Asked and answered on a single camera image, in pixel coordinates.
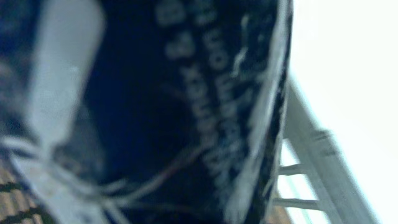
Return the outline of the blue tissue pack box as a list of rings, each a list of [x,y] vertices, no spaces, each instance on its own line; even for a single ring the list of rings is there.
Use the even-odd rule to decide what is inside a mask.
[[[292,1],[2,1],[4,222],[264,223]]]

